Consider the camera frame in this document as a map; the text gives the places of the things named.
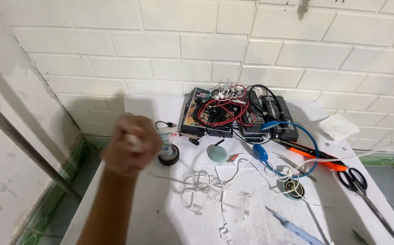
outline black scissors handle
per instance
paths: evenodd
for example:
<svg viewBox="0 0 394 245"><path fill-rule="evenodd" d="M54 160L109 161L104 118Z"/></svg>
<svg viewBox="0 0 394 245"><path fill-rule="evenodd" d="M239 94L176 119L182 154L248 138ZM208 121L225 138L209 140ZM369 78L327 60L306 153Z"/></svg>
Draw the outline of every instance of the black scissors handle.
<svg viewBox="0 0 394 245"><path fill-rule="evenodd" d="M342 177L341 177L341 173L345 176L345 179L348 181L345 182ZM357 192L358 188L357 186L354 184L354 182L357 182L357 184L363 189L366 190L367 189L367 181L365 179L365 177L363 176L362 173L360 173L359 170L357 170L356 168L350 167L348 169L348 172L346 171L338 171L336 172L336 176L339 179L339 181L342 183L343 186L345 186L348 190L353 191L353 192Z"/></svg>

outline hand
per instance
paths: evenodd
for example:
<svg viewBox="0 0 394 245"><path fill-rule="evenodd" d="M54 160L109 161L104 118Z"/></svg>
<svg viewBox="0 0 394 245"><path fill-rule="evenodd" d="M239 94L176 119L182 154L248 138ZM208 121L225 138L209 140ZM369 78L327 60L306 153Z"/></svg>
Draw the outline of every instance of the hand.
<svg viewBox="0 0 394 245"><path fill-rule="evenodd" d="M124 135L131 134L141 141L140 153L131 151L132 144ZM103 151L105 170L121 176L136 177L147 166L162 146L153 122L141 115L124 114L114 129L110 146Z"/></svg>

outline tiled wall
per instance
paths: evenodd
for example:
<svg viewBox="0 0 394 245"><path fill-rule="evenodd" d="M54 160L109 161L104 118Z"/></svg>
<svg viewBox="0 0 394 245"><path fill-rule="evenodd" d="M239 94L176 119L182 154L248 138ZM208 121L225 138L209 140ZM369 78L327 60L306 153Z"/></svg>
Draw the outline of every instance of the tiled wall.
<svg viewBox="0 0 394 245"><path fill-rule="evenodd" d="M0 0L0 13L84 132L131 94L181 96L222 77L318 100L394 151L394 0Z"/></svg>

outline scissors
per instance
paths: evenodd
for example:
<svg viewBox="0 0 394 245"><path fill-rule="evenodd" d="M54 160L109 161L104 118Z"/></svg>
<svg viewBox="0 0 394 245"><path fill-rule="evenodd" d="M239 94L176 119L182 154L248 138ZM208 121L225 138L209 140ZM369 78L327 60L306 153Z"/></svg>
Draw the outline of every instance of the scissors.
<svg viewBox="0 0 394 245"><path fill-rule="evenodd" d="M394 238L394 231L390 227L389 223L385 220L385 218L381 215L377 207L371 202L371 200L367 197L366 195L366 189L367 189L367 181L365 177L363 176L362 173L360 173L359 170L356 168L350 167L346 171L337 171L336 176L339 179L339 181L344 185L348 190L353 191L357 193L359 196L363 198L363 200L366 202L366 204L371 208L371 210L374 212L374 214L377 216L377 218L381 221L383 226L386 228L386 230L392 235ZM346 183L342 177L341 174L345 176L345 179L348 181Z"/></svg>

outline white table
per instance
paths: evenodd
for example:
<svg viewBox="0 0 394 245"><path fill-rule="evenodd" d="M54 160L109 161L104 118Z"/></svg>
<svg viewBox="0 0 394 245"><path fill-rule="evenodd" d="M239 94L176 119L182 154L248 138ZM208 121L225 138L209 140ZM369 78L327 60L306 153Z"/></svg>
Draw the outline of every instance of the white table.
<svg viewBox="0 0 394 245"><path fill-rule="evenodd" d="M177 123L183 100L184 97L175 96L129 95L125 97L125 110L145 115L154 121L163 120ZM319 121L327 117L326 111L319 102L288 101L287 105L294 121L310 130L321 151L341 158L354 155L348 143L332 141L330 137L325 136L318 129ZM154 160L140 174L133 200L127 244L306 244L301 238L284 228L264 206L275 210L304 231L324 241L306 203L293 201L270 190L267 181L254 168L243 168L229 187L233 191L249 192L252 196L247 198L225 192L227 193L224 196L226 210L223 215L220 202L210 200L201 210L203 215L195 215L184 208L178 194L171 189L171 185L182 189L183 184L154 176L183 180L199 170L205 170L215 175L214 166L217 164L207 157L206 147L219 140L217 137L205 136L200 140L200 145L196 147L188 141L187 137L177 136L174 139L174 144L180 150L179 162L171 167L165 167ZM299 143L313 147L303 132L300 132ZM251 145L235 138L226 139L221 146L227 150L228 155L250 153L251 151ZM263 147L267 150L269 161L274 166L287 166L287 164L272 152L282 154L299 165L304 160L302 156L290 152L272 141L264 144ZM235 165L241 158L253 161L261 171L265 168L263 164L251 156L240 155L234 164L217 167L222 180L231 178L237 169ZM344 160L344 163L363 173L368 181L368 197L394 230L394 211L362 163L356 157ZM63 245L76 243L93 203L103 166L102 162L65 234ZM276 178L270 177L272 173L268 174L265 175L266 179L271 186L275 186ZM334 172L318 166L313 172L313 176L317 182L306 177L301 178L300 181L305 188L305 196L309 202L333 207L312 206L328 241L335 244L360 244L351 232L351 226L370 245L394 244L394 239L363 199L343 187L336 179ZM224 222L227 223L228 236L220 236L219 228L223 227Z"/></svg>

